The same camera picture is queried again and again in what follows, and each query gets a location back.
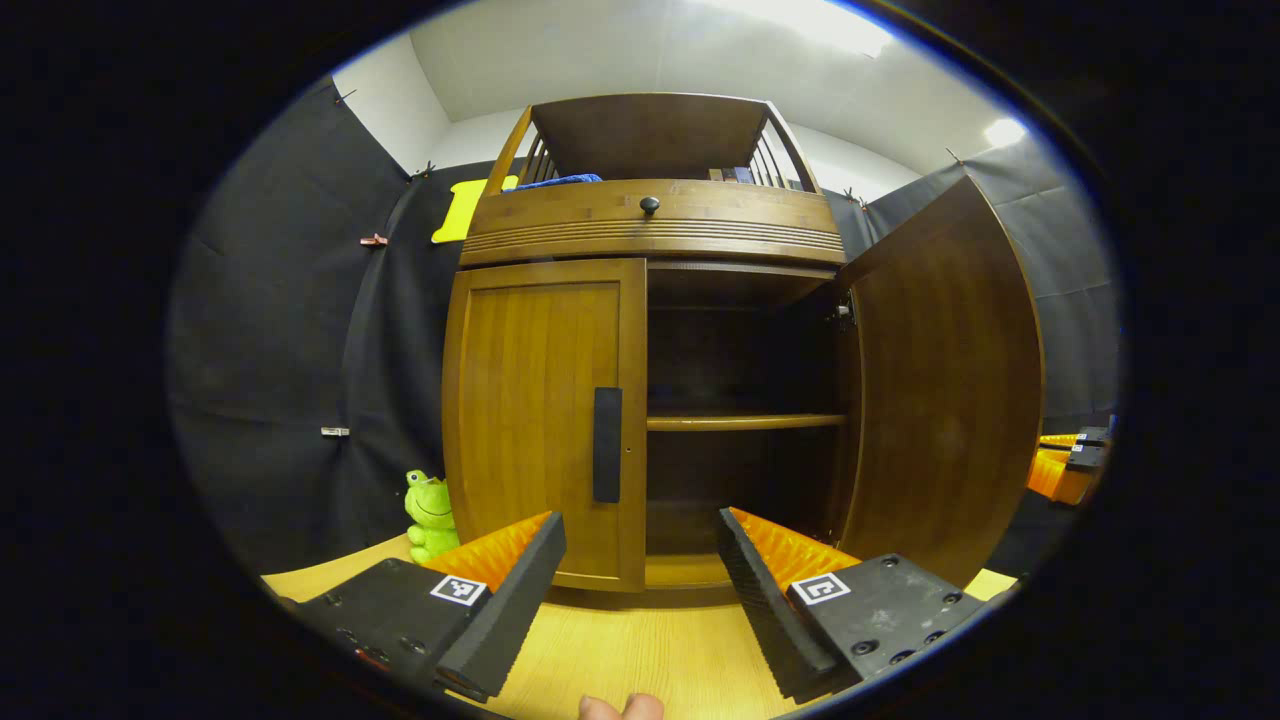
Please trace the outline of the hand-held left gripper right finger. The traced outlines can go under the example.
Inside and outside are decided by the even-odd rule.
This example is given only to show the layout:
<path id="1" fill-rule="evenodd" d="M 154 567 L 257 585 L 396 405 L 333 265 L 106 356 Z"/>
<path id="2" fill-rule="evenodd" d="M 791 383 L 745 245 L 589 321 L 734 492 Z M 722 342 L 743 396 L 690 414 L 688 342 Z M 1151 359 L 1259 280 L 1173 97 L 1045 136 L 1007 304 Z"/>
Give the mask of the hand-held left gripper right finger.
<path id="1" fill-rule="evenodd" d="M 901 553 L 860 560 L 736 507 L 718 552 L 780 693 L 799 705 L 895 671 L 984 601 Z"/>

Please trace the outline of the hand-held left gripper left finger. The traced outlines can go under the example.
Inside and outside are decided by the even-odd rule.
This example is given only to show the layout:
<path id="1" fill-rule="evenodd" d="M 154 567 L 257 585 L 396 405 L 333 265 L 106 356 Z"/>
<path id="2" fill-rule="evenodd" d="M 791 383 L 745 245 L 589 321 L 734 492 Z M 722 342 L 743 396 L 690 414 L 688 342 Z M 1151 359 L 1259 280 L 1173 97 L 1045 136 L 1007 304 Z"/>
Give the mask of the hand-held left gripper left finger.
<path id="1" fill-rule="evenodd" d="M 301 603 L 300 619 L 417 691 L 500 693 L 564 556 L 545 511 L 425 564 L 387 559 Z"/>

